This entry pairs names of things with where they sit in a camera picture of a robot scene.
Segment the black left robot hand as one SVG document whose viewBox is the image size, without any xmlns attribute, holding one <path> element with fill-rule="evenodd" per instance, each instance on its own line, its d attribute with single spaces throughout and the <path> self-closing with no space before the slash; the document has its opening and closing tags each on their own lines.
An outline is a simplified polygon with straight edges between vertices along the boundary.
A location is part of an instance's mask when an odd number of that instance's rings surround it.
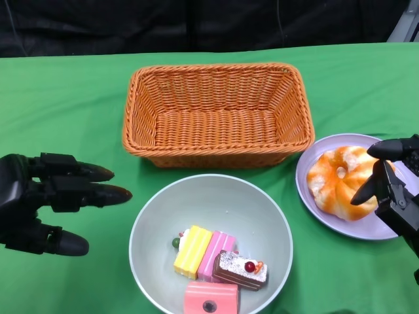
<svg viewBox="0 0 419 314">
<path fill-rule="evenodd" d="M 32 254 L 84 256 L 89 243 L 60 226 L 41 222 L 38 210 L 76 213 L 126 203 L 132 193 L 109 185 L 115 174 L 72 155 L 41 153 L 38 157 L 8 154 L 1 158 L 1 244 Z"/>
</svg>

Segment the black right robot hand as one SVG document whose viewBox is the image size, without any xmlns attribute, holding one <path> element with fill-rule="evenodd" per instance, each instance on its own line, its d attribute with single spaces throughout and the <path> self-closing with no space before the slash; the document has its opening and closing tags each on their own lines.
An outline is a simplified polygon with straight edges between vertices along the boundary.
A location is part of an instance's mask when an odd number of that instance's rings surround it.
<svg viewBox="0 0 419 314">
<path fill-rule="evenodd" d="M 361 205 L 375 197 L 378 204 L 375 215 L 418 254 L 418 195 L 407 190 L 390 165 L 390 162 L 401 161 L 410 172 L 418 175 L 418 135 L 379 141 L 368 148 L 367 154 L 377 159 L 373 173 L 350 203 Z"/>
</svg>

